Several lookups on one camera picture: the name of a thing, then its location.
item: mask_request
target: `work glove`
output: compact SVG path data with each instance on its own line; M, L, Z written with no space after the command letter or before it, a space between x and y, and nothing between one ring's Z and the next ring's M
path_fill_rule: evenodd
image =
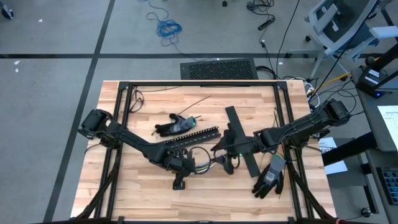
M275 193L281 194L284 188L284 176L282 169L285 166L286 161L277 156L273 155L271 163L262 171L257 183L254 185L253 190L255 197L264 198L269 191L276 185Z
M196 119L193 117L185 119L176 114L170 114L169 117L173 120L173 122L169 124L155 125L156 133L159 133L161 137L185 133L195 127L197 123Z

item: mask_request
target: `black connector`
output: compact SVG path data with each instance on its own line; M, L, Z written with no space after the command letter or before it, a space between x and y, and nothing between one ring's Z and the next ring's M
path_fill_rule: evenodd
M258 29L259 30L263 30L265 29L269 24L275 22L275 18L270 18L269 20L267 20L265 23L261 24Z

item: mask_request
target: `black strip on floor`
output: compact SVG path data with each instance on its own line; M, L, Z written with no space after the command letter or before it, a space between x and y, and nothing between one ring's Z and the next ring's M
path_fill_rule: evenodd
M391 18L390 18L390 15L387 13L387 11L386 11L385 9L383 9L383 10L381 11L381 14L383 15L384 19L386 20L387 25L389 25L389 26L394 26L394 23L392 23L392 20L391 20Z
M95 47L94 56L91 60L90 67L88 69L88 73L86 76L86 81L81 91L81 96L79 99L79 104L76 109L75 118L72 122L72 127L70 129L67 145L65 146L65 150L63 152L60 168L58 170L57 178L55 179L54 188L51 193L49 204L47 205L47 209L45 211L43 222L51 222L55 213L55 209L58 204L58 199L60 197L63 181L65 180L65 174L67 173L67 168L70 160L70 156L72 154L73 145L75 144L75 139L77 136L77 130L80 124L81 116L83 115L83 110L86 104L88 92L90 90L91 82L93 81L95 68L98 62L98 55L101 52L102 44L104 42L106 29L108 28L109 20L111 18L113 6L115 0L110 0L108 9L106 10L104 22L99 33L98 41Z
M277 58L277 53L197 53L191 54L195 58ZM361 54L359 58L380 57L382 53ZM292 54L290 58L315 58L317 55ZM84 58L105 58L105 59L172 59L191 58L183 54L0 54L0 59L84 59Z

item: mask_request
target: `wooden table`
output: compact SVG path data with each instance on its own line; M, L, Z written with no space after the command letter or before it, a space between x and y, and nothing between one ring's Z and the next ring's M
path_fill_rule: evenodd
M99 109L110 112L114 110L118 83L118 81L103 83L98 102ZM294 118L305 116L310 110L302 81L289 80L287 84ZM170 87L140 86L139 90L159 90ZM231 88L182 86L166 91L143 92L143 94L145 104L137 113L129 115L127 127L149 142L165 140L156 134L152 136L151 133L156 124L170 122L170 113L179 113L192 103L209 95L211 97L181 114L186 118L201 115L198 118L197 127L190 132L219 126L220 133L223 133L228 122L224 109L227 106L235 106L248 136L252 136L254 131L276 125L274 122L275 97L272 87L269 86ZM123 116L123 106L122 101L119 122ZM215 139L199 146L210 149L218 141L219 139ZM94 144L98 144L98 140L90 141L88 146ZM318 147L315 140L310 141L310 145ZM86 153L71 217L78 215L96 193L100 184L104 155L103 146L93 147ZM203 151L195 151L194 156L197 164L206 162L207 155ZM259 153L255 154L255 157L257 164L261 165L261 170L271 159L270 154L263 156ZM320 153L314 149L305 148L302 158L309 189L326 211L335 216L335 208ZM118 216L124 216L126 220L286 221L287 217L294 217L295 214L287 170L284 176L285 184L281 195L275 194L273 189L265 199L254 198L251 189L257 178L250 178L242 160L240 167L234 171L233 175L228 175L221 165L216 164L205 175L192 174L185 178L185 190L174 191L172 182L175 175L152 165L139 151L124 144L113 220L116 220ZM302 213L306 217L303 195L298 186L297 189ZM102 216L108 204L107 198L108 196L105 196Z

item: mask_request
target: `floor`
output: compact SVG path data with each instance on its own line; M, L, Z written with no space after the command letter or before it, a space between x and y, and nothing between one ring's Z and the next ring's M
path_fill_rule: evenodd
M0 17L0 127L2 156L0 157L0 217L4 223L42 222L46 214L61 160L70 156L61 170L65 179L53 220L69 218L75 190L83 163L87 140L75 135L81 118L94 108L103 80L178 80L179 65L193 60L178 54L173 47L162 47L155 33L155 22L148 21L152 12L146 2L132 0L4 0L15 12L12 21ZM235 58L254 57L256 65L269 65L264 49L258 44L261 34L257 26L265 21L246 10L246 0L171 1L150 0L165 7L181 23L178 49L198 57ZM306 43L309 26L303 20L317 1L301 1L287 33L281 55L288 49L314 49ZM266 41L272 65L295 4L275 1L269 9L276 21L268 27ZM398 24L395 10L398 1L387 12ZM369 26L386 26L381 14L367 21ZM384 39L367 53L384 53L396 43ZM313 58L280 58L278 74L307 78ZM346 68L357 62L341 60ZM325 61L318 76L325 77L331 61ZM335 68L329 79L343 74ZM259 73L260 79L270 79ZM352 98L342 100L354 107ZM359 101L355 112L362 110ZM355 116L347 125L331 128L330 136L355 138L369 131L363 114ZM360 190L332 189L337 214L341 218L356 217L366 207ZM53 192L52 202L58 197ZM382 215L358 221L386 222Z

